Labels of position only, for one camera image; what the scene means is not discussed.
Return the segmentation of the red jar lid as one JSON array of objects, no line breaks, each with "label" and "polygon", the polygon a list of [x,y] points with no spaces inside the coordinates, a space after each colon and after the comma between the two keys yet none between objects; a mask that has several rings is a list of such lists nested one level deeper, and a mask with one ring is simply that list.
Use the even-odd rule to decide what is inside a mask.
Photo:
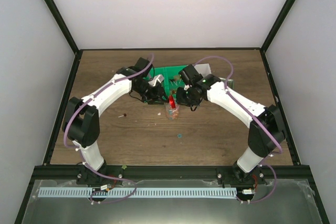
[{"label": "red jar lid", "polygon": [[176,108],[175,100],[172,95],[169,96],[169,104],[170,104],[171,109]]}]

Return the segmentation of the green double candy bin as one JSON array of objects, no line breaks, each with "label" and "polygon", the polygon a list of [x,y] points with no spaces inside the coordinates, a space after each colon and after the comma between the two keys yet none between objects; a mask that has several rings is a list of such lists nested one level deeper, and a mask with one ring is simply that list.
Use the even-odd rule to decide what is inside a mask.
[{"label": "green double candy bin", "polygon": [[172,95],[174,100],[176,100],[177,89],[185,87],[185,83],[179,75],[179,72],[185,67],[186,65],[152,68],[145,80],[150,80],[154,76],[161,74],[164,77],[162,85],[167,96]]}]

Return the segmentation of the clear plastic jar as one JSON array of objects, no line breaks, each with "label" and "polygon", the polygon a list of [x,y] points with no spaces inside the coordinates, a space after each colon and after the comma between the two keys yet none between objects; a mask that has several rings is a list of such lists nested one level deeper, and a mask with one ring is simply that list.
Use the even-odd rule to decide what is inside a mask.
[{"label": "clear plastic jar", "polygon": [[166,117],[169,120],[176,120],[180,113],[180,106],[176,103],[175,108],[172,108],[172,106],[169,103],[165,104],[165,114]]}]

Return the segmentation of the white candy bin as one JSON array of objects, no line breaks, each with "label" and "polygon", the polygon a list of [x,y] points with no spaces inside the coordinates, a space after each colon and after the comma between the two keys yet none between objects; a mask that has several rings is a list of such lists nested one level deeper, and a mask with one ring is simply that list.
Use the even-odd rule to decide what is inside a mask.
[{"label": "white candy bin", "polygon": [[211,67],[208,63],[197,64],[194,67],[197,72],[203,76],[203,78],[212,73]]}]

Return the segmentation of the green plastic scoop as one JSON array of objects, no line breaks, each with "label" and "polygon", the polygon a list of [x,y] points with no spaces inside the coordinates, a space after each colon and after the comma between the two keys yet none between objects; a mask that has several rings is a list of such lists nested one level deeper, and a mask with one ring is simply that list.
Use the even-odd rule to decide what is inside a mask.
[{"label": "green plastic scoop", "polygon": [[228,79],[228,80],[226,80],[225,78],[220,78],[220,79],[221,79],[221,82],[226,83],[229,88],[234,89],[233,79]]}]

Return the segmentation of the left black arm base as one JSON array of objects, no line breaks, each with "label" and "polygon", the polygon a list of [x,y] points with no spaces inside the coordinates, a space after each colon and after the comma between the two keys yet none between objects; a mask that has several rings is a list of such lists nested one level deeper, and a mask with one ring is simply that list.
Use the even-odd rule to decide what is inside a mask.
[{"label": "left black arm base", "polygon": [[[110,177],[118,177],[120,174],[123,175],[121,168],[110,167],[109,165],[106,164],[106,162],[103,163],[98,172]],[[80,175],[80,177],[77,178],[78,185],[101,186],[105,184],[121,185],[122,183],[121,181],[118,180],[112,180],[101,177],[92,172],[90,169],[86,168],[82,164],[79,165],[78,175]]]}]

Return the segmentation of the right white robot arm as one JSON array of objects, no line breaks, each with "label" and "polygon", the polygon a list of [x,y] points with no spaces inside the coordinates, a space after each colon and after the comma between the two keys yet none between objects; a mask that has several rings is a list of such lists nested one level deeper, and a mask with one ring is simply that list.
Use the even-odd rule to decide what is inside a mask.
[{"label": "right white robot arm", "polygon": [[285,126],[275,105],[266,107],[253,102],[229,88],[219,77],[213,74],[202,76],[193,65],[186,66],[178,75],[185,84],[177,89],[178,104],[195,111],[202,101],[214,103],[237,117],[249,129],[248,147],[233,164],[235,181],[241,184],[248,182],[252,171],[266,157],[282,153]]}]

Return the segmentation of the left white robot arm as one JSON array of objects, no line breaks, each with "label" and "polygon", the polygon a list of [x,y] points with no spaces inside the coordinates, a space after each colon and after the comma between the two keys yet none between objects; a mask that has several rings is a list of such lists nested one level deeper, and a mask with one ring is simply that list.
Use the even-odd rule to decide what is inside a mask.
[{"label": "left white robot arm", "polygon": [[64,146],[80,152],[85,166],[90,167],[89,178],[102,184],[107,178],[106,163],[97,139],[100,135],[100,117],[123,95],[133,91],[146,104],[164,104],[169,101],[163,87],[164,77],[149,77],[153,60],[140,57],[134,66],[123,67],[102,87],[82,98],[72,97],[67,104],[62,125]]}]

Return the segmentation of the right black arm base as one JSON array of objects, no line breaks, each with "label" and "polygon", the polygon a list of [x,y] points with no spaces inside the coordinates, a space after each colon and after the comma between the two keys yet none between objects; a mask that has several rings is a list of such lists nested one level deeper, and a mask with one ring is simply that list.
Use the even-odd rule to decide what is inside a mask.
[{"label": "right black arm base", "polygon": [[265,180],[260,177],[261,169],[255,167],[251,172],[245,173],[238,167],[236,163],[232,166],[219,166],[216,168],[218,183],[223,185],[235,186],[252,186],[255,182],[257,184],[264,184]]}]

